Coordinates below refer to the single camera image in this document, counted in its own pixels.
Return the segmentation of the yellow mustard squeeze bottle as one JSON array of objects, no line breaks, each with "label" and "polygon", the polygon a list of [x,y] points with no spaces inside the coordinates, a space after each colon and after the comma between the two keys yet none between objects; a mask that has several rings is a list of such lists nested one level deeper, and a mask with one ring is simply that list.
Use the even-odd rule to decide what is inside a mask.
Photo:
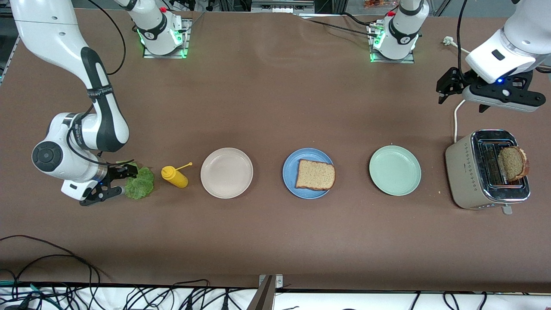
[{"label": "yellow mustard squeeze bottle", "polygon": [[193,163],[189,162],[181,167],[165,166],[161,170],[161,176],[165,181],[173,184],[177,188],[185,188],[189,184],[188,178],[181,172],[181,169],[192,166]]}]

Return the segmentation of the green lettuce leaf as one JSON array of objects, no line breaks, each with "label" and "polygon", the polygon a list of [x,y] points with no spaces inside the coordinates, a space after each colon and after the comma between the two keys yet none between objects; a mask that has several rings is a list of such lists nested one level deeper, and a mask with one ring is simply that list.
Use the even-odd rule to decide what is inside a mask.
[{"label": "green lettuce leaf", "polygon": [[127,198],[134,200],[145,198],[154,189],[154,174],[149,167],[144,165],[139,165],[135,162],[130,163],[130,165],[137,168],[138,174],[136,178],[127,178],[124,194]]}]

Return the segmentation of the aluminium table edge profile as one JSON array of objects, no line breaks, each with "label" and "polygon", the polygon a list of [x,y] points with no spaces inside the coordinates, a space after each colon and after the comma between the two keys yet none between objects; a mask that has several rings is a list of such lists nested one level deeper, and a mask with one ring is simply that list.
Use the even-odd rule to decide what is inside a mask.
[{"label": "aluminium table edge profile", "polygon": [[0,86],[6,78],[9,67],[12,63],[20,37],[0,36]]}]

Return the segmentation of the beige chrome toaster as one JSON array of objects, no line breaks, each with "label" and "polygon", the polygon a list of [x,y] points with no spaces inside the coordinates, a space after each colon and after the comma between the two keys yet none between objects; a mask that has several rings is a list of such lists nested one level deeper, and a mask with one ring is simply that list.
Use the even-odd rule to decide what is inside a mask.
[{"label": "beige chrome toaster", "polygon": [[467,210],[500,207],[512,214],[511,206],[531,196],[527,176],[508,183],[498,166],[501,149],[518,146],[505,130],[479,130],[453,143],[445,152],[447,176],[456,205]]}]

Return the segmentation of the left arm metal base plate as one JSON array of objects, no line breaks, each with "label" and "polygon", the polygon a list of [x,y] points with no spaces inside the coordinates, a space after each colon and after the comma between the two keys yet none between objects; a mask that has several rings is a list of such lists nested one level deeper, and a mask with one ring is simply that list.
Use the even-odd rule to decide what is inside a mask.
[{"label": "left arm metal base plate", "polygon": [[384,25],[378,23],[379,21],[382,20],[376,20],[376,22],[369,23],[369,25],[366,26],[366,30],[368,30],[369,34],[375,34],[374,37],[370,37],[370,39],[368,40],[370,46],[370,61],[401,64],[414,63],[415,58],[413,55],[413,49],[415,48],[415,43],[413,43],[413,45],[409,48],[408,54],[401,59],[390,59],[381,53],[378,47],[381,45],[383,39],[386,37],[386,33],[384,31]]}]

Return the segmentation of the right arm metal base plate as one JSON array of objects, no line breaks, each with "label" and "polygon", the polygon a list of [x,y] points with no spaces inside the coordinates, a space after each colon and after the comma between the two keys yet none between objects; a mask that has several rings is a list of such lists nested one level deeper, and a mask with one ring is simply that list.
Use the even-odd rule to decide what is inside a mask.
[{"label": "right arm metal base plate", "polygon": [[143,57],[150,59],[185,59],[189,51],[193,19],[164,13],[156,28],[138,29],[144,46]]}]

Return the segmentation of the blue round plate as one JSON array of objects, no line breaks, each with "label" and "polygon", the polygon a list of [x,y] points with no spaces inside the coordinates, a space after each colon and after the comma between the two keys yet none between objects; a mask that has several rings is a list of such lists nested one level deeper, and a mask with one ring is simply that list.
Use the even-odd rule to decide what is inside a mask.
[{"label": "blue round plate", "polygon": [[297,176],[299,172],[299,161],[301,159],[310,161],[320,161],[327,164],[333,164],[332,159],[319,149],[304,148],[291,153],[285,160],[282,168],[282,178],[284,185],[294,196],[302,199],[317,199],[325,196],[328,190],[298,189],[296,188]]}]

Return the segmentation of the green round plate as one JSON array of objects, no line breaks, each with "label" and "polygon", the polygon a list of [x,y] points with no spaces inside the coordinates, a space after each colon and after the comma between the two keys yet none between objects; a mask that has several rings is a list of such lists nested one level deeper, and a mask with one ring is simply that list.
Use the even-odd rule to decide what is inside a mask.
[{"label": "green round plate", "polygon": [[411,194],[421,183],[421,165],[407,149],[389,145],[374,152],[368,163],[372,182],[393,196]]}]

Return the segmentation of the dark aluminium beam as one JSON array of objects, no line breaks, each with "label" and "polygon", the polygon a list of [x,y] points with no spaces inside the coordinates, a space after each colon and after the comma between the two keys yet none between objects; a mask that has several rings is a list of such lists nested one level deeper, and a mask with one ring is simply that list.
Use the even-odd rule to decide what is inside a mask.
[{"label": "dark aluminium beam", "polygon": [[273,310],[277,275],[260,275],[260,285],[246,310]]}]

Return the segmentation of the grey metal box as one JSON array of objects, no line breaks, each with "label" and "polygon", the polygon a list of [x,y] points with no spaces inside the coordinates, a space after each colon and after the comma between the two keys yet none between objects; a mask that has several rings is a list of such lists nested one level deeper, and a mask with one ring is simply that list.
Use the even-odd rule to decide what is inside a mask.
[{"label": "grey metal box", "polygon": [[251,0],[250,12],[289,12],[314,14],[314,0]]}]

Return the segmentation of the brown bread slice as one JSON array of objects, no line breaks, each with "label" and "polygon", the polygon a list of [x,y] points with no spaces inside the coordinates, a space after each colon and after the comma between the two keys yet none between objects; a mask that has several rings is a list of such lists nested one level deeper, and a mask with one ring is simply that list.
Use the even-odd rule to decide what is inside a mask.
[{"label": "brown bread slice", "polygon": [[498,166],[508,183],[520,180],[529,174],[529,159],[525,151],[518,146],[501,149],[498,154]]},{"label": "brown bread slice", "polygon": [[321,161],[299,160],[295,188],[325,191],[332,189],[335,181],[334,165]]}]

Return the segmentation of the beige round plate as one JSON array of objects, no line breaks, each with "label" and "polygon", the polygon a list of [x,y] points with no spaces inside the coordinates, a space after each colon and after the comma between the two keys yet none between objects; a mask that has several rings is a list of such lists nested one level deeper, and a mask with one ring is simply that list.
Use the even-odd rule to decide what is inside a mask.
[{"label": "beige round plate", "polygon": [[212,152],[201,165],[201,184],[212,196],[231,199],[246,192],[253,181],[254,167],[246,153],[235,148]]}]

